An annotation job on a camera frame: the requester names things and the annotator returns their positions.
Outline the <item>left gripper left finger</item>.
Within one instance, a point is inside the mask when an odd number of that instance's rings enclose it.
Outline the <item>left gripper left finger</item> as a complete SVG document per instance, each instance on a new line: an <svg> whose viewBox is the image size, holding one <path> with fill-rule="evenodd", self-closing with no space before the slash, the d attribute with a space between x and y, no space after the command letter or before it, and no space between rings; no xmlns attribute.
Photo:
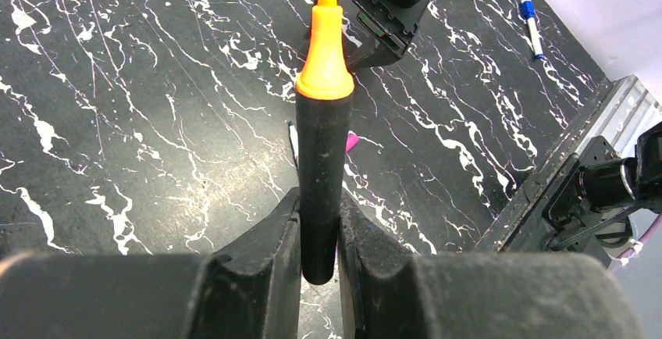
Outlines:
<svg viewBox="0 0 662 339"><path fill-rule="evenodd" d="M4 338L295 338L298 190L212 254L37 255L1 268Z"/></svg>

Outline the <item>orange black highlighter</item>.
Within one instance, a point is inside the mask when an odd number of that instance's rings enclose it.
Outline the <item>orange black highlighter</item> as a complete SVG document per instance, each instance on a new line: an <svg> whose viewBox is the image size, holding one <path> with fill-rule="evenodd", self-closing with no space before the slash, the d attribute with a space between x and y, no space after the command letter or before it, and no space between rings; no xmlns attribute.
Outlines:
<svg viewBox="0 0 662 339"><path fill-rule="evenodd" d="M304 67L295 83L301 268L315 285L334 274L343 166L354 79L343 53L343 8L317 0Z"/></svg>

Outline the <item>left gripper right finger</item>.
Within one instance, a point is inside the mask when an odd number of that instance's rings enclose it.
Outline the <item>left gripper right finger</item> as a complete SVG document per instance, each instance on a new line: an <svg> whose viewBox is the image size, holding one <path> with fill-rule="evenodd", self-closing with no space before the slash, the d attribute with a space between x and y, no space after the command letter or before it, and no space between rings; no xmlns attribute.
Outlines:
<svg viewBox="0 0 662 339"><path fill-rule="evenodd" d="M343 194L347 338L642 338L616 280L576 253L417 255Z"/></svg>

